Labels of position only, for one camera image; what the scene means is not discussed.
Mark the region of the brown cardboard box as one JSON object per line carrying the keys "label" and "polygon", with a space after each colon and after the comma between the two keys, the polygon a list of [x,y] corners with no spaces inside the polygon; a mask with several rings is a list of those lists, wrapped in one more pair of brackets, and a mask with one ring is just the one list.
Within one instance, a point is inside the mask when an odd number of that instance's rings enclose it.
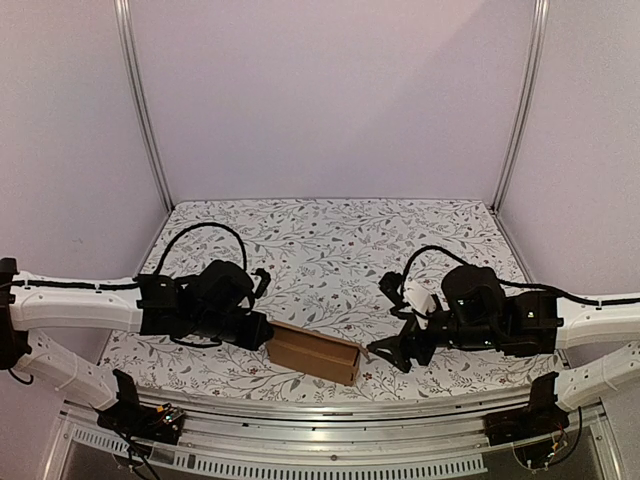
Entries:
{"label": "brown cardboard box", "polygon": [[272,322],[266,343],[269,360],[278,366],[344,386],[354,386],[360,361],[369,354],[360,344],[282,322]]}

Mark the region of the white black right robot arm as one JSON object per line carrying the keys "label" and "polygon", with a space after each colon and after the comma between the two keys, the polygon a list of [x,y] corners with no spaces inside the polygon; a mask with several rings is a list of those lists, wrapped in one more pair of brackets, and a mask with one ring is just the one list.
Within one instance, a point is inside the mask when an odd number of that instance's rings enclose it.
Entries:
{"label": "white black right robot arm", "polygon": [[439,348],[501,352],[525,358],[578,346],[621,342],[623,348],[584,367],[534,380],[517,427],[537,436],[556,410],[570,412],[639,378],[639,301],[611,295],[580,298],[556,287],[507,282],[489,267],[459,266],[445,275],[440,295],[409,287],[406,277],[386,273],[379,283],[404,321],[401,331],[370,343],[368,351],[407,373],[428,365]]}

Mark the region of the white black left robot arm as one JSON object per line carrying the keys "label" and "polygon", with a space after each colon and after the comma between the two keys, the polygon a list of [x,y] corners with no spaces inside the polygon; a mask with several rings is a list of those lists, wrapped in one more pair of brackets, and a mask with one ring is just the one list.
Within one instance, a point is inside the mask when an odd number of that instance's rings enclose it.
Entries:
{"label": "white black left robot arm", "polygon": [[98,281],[38,276],[1,261],[1,366],[41,379],[111,419],[128,434],[148,426],[135,383],[103,369],[51,338],[55,330],[104,330],[164,336],[181,345],[190,336],[206,347],[228,343],[256,351],[273,336],[255,308],[271,282],[222,260],[179,278],[160,273]]}

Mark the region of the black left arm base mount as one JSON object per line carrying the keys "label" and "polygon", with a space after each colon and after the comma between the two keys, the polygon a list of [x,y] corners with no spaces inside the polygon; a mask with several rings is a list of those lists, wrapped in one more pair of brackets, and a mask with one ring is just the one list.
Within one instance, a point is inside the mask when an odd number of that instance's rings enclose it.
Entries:
{"label": "black left arm base mount", "polygon": [[185,422],[185,411],[171,403],[155,407],[140,403],[132,377],[112,371],[117,381],[116,403],[99,410],[97,424],[127,438],[135,437],[177,445]]}

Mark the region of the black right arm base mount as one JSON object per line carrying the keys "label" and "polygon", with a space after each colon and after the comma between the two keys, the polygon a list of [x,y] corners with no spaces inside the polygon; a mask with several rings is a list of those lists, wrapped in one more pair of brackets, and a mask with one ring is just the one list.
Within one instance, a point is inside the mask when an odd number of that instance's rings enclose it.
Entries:
{"label": "black right arm base mount", "polygon": [[535,379],[525,406],[485,415],[484,434],[489,445],[503,445],[567,428],[569,413],[557,405],[558,377],[558,372],[551,372]]}

